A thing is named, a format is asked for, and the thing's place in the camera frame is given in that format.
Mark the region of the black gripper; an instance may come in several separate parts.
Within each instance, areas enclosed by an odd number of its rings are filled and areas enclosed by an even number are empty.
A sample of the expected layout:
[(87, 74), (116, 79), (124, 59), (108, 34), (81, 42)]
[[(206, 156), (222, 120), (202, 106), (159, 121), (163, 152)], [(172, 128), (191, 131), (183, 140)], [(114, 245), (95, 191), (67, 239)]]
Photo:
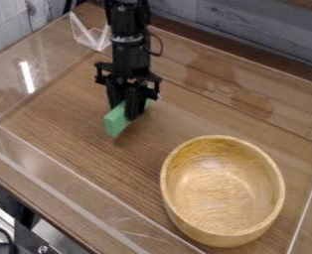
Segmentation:
[[(95, 64), (97, 75), (95, 81), (107, 86), (110, 107), (115, 108), (124, 100), (124, 85), (128, 79), (151, 81), (155, 83), (159, 93), (162, 78), (150, 71), (151, 57), (162, 54), (150, 51), (151, 42), (148, 36), (130, 40), (128, 38), (112, 38), (112, 62)], [(146, 95), (142, 86), (131, 85), (126, 91), (126, 118), (132, 121), (144, 112)]]

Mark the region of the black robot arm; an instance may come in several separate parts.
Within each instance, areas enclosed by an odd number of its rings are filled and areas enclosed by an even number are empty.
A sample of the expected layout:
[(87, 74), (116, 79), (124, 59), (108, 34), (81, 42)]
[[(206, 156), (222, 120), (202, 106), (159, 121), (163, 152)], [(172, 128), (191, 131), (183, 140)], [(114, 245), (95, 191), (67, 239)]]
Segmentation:
[(156, 100), (162, 77), (151, 70), (151, 9), (148, 0), (106, 0), (104, 13), (111, 28), (112, 62), (97, 62), (95, 81), (106, 86), (110, 107), (124, 102), (124, 116), (138, 118), (148, 99)]

